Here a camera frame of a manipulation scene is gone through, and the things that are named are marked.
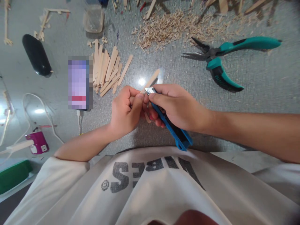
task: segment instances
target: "pliers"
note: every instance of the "pliers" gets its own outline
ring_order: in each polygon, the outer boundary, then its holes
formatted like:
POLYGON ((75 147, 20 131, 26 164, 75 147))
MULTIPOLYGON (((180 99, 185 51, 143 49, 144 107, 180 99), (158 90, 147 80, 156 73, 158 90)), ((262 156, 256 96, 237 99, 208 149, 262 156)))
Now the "pliers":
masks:
POLYGON ((200 47, 202 52, 185 52, 183 54, 208 61, 207 68, 212 72, 214 81, 223 89, 232 93, 244 90, 244 87, 232 81, 226 74, 221 59, 223 56, 240 49, 272 49, 281 45, 281 40, 271 37, 250 37, 233 43, 225 42, 218 48, 211 48, 198 39, 192 37, 193 41, 200 47))

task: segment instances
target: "pile of popsicle sticks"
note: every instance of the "pile of popsicle sticks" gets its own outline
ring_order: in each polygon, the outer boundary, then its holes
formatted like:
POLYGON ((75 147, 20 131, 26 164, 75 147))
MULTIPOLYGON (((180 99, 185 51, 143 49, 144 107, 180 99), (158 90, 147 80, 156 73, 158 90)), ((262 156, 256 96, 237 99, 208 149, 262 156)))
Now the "pile of popsicle sticks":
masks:
POLYGON ((117 47, 113 47, 112 54, 109 57, 107 50, 103 52, 103 45, 99 45, 98 39, 95 39, 95 53, 93 58, 93 89, 103 97, 111 88, 112 93, 116 92, 117 86, 120 86, 125 73, 132 61, 133 55, 130 55, 122 71, 123 64, 120 63, 120 56, 117 47))

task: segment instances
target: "clear container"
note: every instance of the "clear container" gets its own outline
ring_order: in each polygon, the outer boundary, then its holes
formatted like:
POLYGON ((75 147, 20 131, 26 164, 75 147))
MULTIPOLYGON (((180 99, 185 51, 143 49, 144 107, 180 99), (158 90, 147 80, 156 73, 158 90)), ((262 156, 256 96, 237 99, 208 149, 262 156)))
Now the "clear container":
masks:
POLYGON ((86 32, 100 33, 104 24, 104 11, 101 5, 87 5, 83 13, 83 25, 86 32))

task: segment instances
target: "gray table surface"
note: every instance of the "gray table surface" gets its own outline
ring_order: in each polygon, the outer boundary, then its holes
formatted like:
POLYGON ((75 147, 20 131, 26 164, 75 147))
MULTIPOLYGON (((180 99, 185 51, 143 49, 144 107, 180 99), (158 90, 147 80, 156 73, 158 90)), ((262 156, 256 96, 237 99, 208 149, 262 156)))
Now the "gray table surface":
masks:
MULTIPOLYGON (((165 6, 174 12, 177 8, 187 10, 190 1, 170 0, 163 2, 165 6)), ((277 21, 271 27, 267 27, 266 16, 259 27, 245 27, 246 37, 265 36, 282 39, 279 48, 274 49, 268 56, 267 53, 242 50, 231 53, 222 58, 227 73, 233 80, 245 86, 245 90, 239 93, 230 93, 221 89, 211 79, 206 70, 206 63, 180 57, 184 51, 194 51, 195 48, 178 40, 167 45, 163 51, 147 53, 140 48, 135 49, 132 44, 134 36, 131 32, 138 26, 141 17, 146 13, 149 5, 140 14, 135 7, 135 1, 131 3, 131 11, 124 11, 123 6, 118 13, 113 13, 111 1, 105 11, 104 36, 108 38, 105 47, 111 53, 116 44, 117 32, 119 41, 117 47, 121 62, 126 63, 130 54, 133 54, 132 63, 126 73, 121 87, 130 85, 136 89, 142 86, 139 79, 148 80, 154 71, 163 67, 166 71, 165 83, 178 83, 187 89, 201 104, 212 110, 259 112, 259 113, 300 113, 300 2, 280 1, 275 12, 277 21)), ((246 0, 243 10, 246 10, 252 1, 246 0)), ((196 1, 193 10, 199 11, 200 1, 196 1)), ((27 124, 24 117, 21 101, 24 93, 35 93, 42 97, 49 106, 50 114, 57 124, 57 134, 68 141, 78 134, 78 121, 75 110, 68 109, 68 56, 91 55, 93 49, 87 47, 87 37, 82 25, 83 9, 81 3, 71 0, 65 1, 13 1, 12 10, 9 11, 9 38, 14 42, 12 47, 0 44, 0 72, 11 96, 16 115, 13 117, 6 135, 4 144, 0 150, 14 143, 14 141, 26 130, 27 124), (37 75, 28 60, 22 45, 24 34, 33 34, 39 31, 43 8, 68 8, 70 17, 65 22, 65 15, 54 14, 50 19, 51 28, 45 29, 45 42, 43 43, 53 75, 45 78, 37 75)), ((0 17, 4 18, 4 10, 1 8, 0 17)), ((4 24, 0 24, 0 30, 4 30, 4 24)), ((222 37, 216 37, 214 45, 221 44, 222 37)), ((110 121, 111 104, 114 97, 120 91, 118 87, 115 95, 109 91, 104 97, 93 93, 93 110, 85 112, 82 131, 88 132, 110 121)), ((44 114, 35 115, 33 110, 40 108, 38 100, 29 97, 26 106, 32 121, 38 125, 49 124, 44 114)), ((53 136, 51 129, 43 129, 50 151, 43 154, 52 155, 61 145, 53 136)), ((242 151, 244 148, 213 137, 192 133, 194 139, 193 148, 207 152, 217 151, 242 151)), ((157 128, 154 123, 150 125, 146 121, 140 121, 137 129, 118 141, 109 144, 105 153, 112 155, 128 148, 146 146, 175 145, 174 139, 167 129, 157 128)), ((29 150, 19 151, 13 157, 31 157, 29 150)))

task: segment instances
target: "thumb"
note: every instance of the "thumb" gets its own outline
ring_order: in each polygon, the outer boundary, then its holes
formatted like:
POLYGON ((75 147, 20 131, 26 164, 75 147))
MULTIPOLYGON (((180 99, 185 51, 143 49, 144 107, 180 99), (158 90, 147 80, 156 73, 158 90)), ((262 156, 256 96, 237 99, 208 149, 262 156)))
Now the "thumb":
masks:
POLYGON ((166 109, 171 102, 171 98, 163 95, 163 94, 157 94, 157 93, 151 93, 149 95, 149 99, 151 102, 153 102, 155 105, 159 105, 160 107, 166 109))
POLYGON ((130 114, 132 114, 132 116, 135 118, 139 118, 140 117, 140 113, 142 110, 142 106, 143 106, 143 99, 144 99, 144 95, 142 93, 138 93, 133 100, 132 103, 132 109, 130 111, 130 114))

